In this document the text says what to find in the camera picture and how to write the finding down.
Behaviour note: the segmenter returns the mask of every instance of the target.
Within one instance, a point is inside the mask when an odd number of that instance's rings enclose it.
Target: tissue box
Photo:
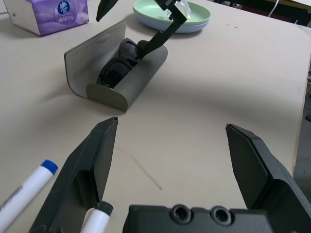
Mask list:
[[[13,24],[47,35],[88,22],[87,0],[3,0]]]

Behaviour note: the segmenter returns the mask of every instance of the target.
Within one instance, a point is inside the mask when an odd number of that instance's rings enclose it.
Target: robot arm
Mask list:
[[[100,206],[117,124],[99,123],[68,157],[31,233],[80,232],[87,210]],[[263,140],[232,124],[226,132],[247,210],[132,205],[123,233],[310,233],[310,203]]]
[[[118,0],[101,0],[96,20],[99,22],[117,3]],[[171,16],[170,20],[173,20],[172,24],[164,31],[158,32],[149,41],[139,41],[138,42],[138,59],[143,58],[148,53],[160,48],[164,43],[177,31],[177,29],[186,22],[187,18],[180,12],[180,10],[175,6],[175,3],[180,0],[155,0],[155,2],[161,7],[163,11],[170,10]]]

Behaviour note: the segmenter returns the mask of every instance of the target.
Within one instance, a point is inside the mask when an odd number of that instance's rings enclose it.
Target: light green plate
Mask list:
[[[188,19],[183,25],[204,24],[209,20],[210,12],[208,9],[192,2],[188,2],[188,4],[191,9],[190,19]],[[158,22],[172,22],[167,19],[167,13],[163,11],[154,0],[138,0],[134,3],[134,11]]]

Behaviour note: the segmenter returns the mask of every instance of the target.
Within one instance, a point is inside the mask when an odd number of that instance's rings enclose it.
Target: cable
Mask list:
[[[273,7],[272,11],[270,12],[270,14],[268,15],[268,17],[270,17],[272,15],[273,11],[276,9],[278,2],[279,2],[279,0],[276,0],[276,4],[274,5],[274,7]]]

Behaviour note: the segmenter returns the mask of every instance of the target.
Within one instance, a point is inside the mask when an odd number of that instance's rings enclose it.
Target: table surface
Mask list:
[[[3,0],[0,0],[0,14],[7,12]]]
[[[286,1],[295,1],[303,5],[311,6],[311,0],[286,0]]]
[[[289,170],[299,134],[311,39],[296,25],[205,0],[201,32],[174,35],[169,56],[127,113],[74,95],[64,52],[128,18],[138,42],[155,31],[118,2],[95,22],[42,38],[0,15],[0,202],[45,159],[60,168],[100,121],[119,117],[104,200],[115,207],[107,232],[120,233],[130,204],[244,208],[225,133],[234,123],[261,137]],[[56,177],[8,230],[29,229]]]

